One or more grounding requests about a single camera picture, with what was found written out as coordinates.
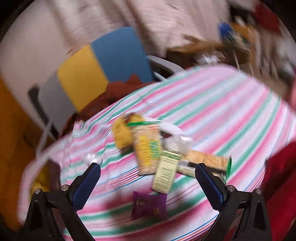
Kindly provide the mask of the long cracker packet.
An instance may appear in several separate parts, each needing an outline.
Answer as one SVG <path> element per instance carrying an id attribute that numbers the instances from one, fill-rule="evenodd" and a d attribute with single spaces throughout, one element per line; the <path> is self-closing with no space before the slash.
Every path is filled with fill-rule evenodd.
<path id="1" fill-rule="evenodd" d="M 210 168 L 213 175 L 219 177 L 224 184 L 226 184 L 232 166 L 231 157 L 226 158 L 191 150 L 189 154 L 182 157 L 179 161 L 177 171 L 186 176 L 195 178 L 195 168 L 200 163 Z"/>

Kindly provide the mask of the green white small carton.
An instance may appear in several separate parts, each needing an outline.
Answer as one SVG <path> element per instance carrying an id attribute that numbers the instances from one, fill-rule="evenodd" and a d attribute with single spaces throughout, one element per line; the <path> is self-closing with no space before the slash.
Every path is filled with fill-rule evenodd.
<path id="1" fill-rule="evenodd" d="M 158 166 L 154 175 L 152 189 L 168 194 L 173 185 L 178 163 L 182 155 L 172 151 L 161 151 Z"/>

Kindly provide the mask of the purple snack packet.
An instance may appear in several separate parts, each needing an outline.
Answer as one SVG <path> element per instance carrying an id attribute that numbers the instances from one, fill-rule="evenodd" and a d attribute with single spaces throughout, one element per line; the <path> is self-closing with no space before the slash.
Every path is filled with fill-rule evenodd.
<path id="1" fill-rule="evenodd" d="M 132 193 L 131 219 L 136 220 L 142 217 L 166 219 L 166 200 L 167 194 L 148 195 L 134 191 Z"/>

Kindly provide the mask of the clear plastic bag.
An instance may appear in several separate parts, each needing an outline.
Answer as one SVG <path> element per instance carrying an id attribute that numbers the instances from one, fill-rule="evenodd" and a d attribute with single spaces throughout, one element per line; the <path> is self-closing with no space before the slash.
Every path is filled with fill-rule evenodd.
<path id="1" fill-rule="evenodd" d="M 163 148 L 181 155 L 189 154 L 193 140 L 185 135 L 173 135 L 162 140 Z"/>

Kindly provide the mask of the yellow knit sock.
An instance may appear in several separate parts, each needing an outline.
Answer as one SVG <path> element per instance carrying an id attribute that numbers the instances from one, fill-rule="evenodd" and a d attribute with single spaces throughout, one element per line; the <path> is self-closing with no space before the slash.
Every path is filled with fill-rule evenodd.
<path id="1" fill-rule="evenodd" d="M 115 139 L 115 145 L 119 149 L 130 146 L 133 142 L 132 133 L 127 126 L 128 123 L 138 123 L 144 121 L 140 114 L 123 114 L 115 120 L 112 125 L 112 132 Z"/>

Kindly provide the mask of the Weidan cracker packet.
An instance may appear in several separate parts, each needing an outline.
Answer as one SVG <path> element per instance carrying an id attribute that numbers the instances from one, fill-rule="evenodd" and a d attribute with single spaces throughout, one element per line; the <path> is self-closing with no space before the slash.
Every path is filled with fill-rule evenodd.
<path id="1" fill-rule="evenodd" d="M 138 175 L 154 174 L 162 150 L 159 121 L 128 123 L 127 126 L 133 137 Z"/>

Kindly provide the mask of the gold metal tin box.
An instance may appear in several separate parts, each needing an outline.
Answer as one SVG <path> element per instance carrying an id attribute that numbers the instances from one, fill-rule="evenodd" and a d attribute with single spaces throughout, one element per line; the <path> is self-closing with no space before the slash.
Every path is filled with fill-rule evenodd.
<path id="1" fill-rule="evenodd" d="M 37 177 L 32 182 L 31 193 L 37 188 L 44 192 L 59 190 L 61 167 L 59 164 L 49 160 L 37 174 Z"/>

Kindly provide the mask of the operator red clothing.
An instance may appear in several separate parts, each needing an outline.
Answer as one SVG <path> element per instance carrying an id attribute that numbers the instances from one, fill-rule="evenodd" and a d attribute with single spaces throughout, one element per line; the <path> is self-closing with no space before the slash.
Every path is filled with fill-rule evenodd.
<path id="1" fill-rule="evenodd" d="M 255 205 L 251 223 L 234 240 L 295 240 L 295 142 L 265 162 L 261 190 L 265 208 Z"/>

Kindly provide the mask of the striped pink green bedsheet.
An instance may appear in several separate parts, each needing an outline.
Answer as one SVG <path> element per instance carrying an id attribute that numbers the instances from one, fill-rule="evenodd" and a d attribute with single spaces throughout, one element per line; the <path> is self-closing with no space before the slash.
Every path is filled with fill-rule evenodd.
<path id="1" fill-rule="evenodd" d="M 96 154 L 103 161 L 101 177 L 78 212 L 96 240 L 201 238 L 218 213 L 196 179 L 182 174 L 166 199 L 166 220 L 131 219 L 132 193 L 152 195 L 153 177 L 138 175 L 134 153 L 115 146 L 112 124 L 128 113 L 179 127 L 193 139 L 194 150 L 231 157 L 227 182 L 242 191 L 259 187 L 266 159 L 295 140 L 295 112 L 263 83 L 226 65 L 191 68 L 76 123 L 72 133 L 43 151 L 23 173 L 19 222 L 27 216 L 31 183 L 48 160 L 61 167 L 61 183 L 70 184 L 87 168 L 83 157 Z"/>

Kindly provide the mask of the rust brown cloth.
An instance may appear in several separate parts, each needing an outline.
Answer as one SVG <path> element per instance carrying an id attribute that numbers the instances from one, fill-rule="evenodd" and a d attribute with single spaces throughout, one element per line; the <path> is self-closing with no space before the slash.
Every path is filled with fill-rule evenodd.
<path id="1" fill-rule="evenodd" d="M 155 83 L 156 81 L 150 81 L 148 83 L 143 83 L 140 78 L 133 74 L 130 78 L 125 81 L 116 81 L 107 84 L 106 91 L 100 94 L 98 97 L 93 99 L 91 102 L 86 105 L 83 109 L 75 111 L 62 128 L 59 138 L 71 133 L 74 128 L 74 123 L 77 121 L 87 121 L 100 111 L 109 107 L 110 105 L 116 103 L 125 96 L 133 93 L 134 91 L 146 87 L 150 84 Z"/>

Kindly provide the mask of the wooden desk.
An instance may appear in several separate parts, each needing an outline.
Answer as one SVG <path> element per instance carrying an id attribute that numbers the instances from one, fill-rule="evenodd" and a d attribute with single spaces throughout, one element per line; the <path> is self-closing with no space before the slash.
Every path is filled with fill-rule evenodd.
<path id="1" fill-rule="evenodd" d="M 194 36 L 183 35 L 185 44 L 170 47 L 166 51 L 166 59 L 184 69 L 198 65 L 197 57 L 202 54 L 212 54 L 215 51 L 224 52 L 225 46 L 214 40 L 201 40 Z"/>

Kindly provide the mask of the grey yellow blue chair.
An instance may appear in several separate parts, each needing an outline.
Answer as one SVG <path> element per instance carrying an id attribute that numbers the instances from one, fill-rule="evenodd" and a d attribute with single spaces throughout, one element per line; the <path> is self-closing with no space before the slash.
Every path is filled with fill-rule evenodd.
<path id="1" fill-rule="evenodd" d="M 170 74 L 183 68 L 165 59 L 147 55 L 132 27 L 110 32 L 69 57 L 41 86 L 28 90 L 45 134 L 57 139 L 69 117 L 105 92 L 107 85 L 126 82 L 137 75 L 142 83 L 163 81 L 159 70 Z"/>

